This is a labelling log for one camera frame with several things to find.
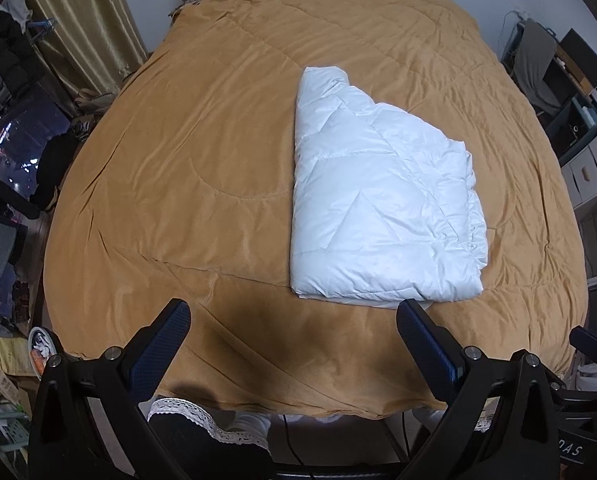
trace satin curtain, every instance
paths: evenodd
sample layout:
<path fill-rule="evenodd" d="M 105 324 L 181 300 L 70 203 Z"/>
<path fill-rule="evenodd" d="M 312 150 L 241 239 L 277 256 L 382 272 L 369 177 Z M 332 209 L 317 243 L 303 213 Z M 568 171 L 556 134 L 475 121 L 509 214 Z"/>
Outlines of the satin curtain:
<path fill-rule="evenodd" d="M 40 48 L 74 95 L 116 92 L 147 59 L 125 0 L 26 1 L 32 20 L 58 20 Z"/>

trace blue gripper pad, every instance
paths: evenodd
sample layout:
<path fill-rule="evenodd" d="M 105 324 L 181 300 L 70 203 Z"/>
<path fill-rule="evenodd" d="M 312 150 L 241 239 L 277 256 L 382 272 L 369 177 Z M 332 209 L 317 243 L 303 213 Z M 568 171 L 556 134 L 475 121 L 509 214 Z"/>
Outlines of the blue gripper pad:
<path fill-rule="evenodd" d="M 136 332 L 125 347 L 120 366 L 133 402 L 144 402 L 154 395 L 191 324 L 188 304 L 171 300 L 150 326 Z"/>
<path fill-rule="evenodd" d="M 461 389 L 465 362 L 461 345 L 438 326 L 415 300 L 397 310 L 397 329 L 435 399 L 451 404 Z"/>
<path fill-rule="evenodd" d="M 582 326 L 575 326 L 570 332 L 570 345 L 597 363 L 597 336 Z"/>

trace folded white garment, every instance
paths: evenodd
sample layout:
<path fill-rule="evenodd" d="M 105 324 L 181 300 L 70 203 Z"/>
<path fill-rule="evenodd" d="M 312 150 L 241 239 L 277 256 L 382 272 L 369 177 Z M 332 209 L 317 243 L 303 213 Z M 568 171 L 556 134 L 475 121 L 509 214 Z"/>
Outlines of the folded white garment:
<path fill-rule="evenodd" d="M 290 282 L 301 298 L 396 307 L 479 295 L 485 219 L 463 142 L 306 68 L 296 102 Z"/>

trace orange blanket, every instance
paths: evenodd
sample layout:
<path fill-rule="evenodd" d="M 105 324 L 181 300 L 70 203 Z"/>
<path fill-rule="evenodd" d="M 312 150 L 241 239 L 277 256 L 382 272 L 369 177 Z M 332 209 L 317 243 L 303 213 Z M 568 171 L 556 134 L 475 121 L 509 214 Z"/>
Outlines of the orange blanket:
<path fill-rule="evenodd" d="M 395 311 L 288 286 L 294 104 L 336 65 L 463 140 L 488 225 L 485 291 L 428 310 L 491 357 L 565 371 L 587 307 L 575 216 L 525 97 L 448 0 L 204 0 L 185 7 L 75 161 L 45 288 L 69 352 L 126 343 L 167 301 L 192 330 L 161 393 L 229 409 L 379 417 L 438 406 Z"/>

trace metal screw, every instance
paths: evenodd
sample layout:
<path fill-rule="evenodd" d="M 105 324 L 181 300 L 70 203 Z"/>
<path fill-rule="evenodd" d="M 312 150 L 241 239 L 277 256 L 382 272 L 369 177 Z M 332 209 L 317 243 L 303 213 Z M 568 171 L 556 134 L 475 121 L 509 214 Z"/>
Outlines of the metal screw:
<path fill-rule="evenodd" d="M 114 361 L 120 357 L 121 352 L 123 352 L 123 348 L 120 346 L 110 346 L 103 355 L 108 361 Z"/>
<path fill-rule="evenodd" d="M 464 352 L 468 358 L 472 359 L 472 361 L 478 361 L 483 356 L 481 349 L 476 346 L 466 346 Z"/>
<path fill-rule="evenodd" d="M 532 367 L 537 367 L 541 364 L 541 360 L 534 354 L 527 354 L 525 356 L 525 362 Z"/>
<path fill-rule="evenodd" d="M 56 368 L 62 360 L 63 360 L 63 358 L 60 355 L 55 354 L 55 355 L 50 356 L 50 358 L 48 359 L 47 365 L 50 368 Z"/>

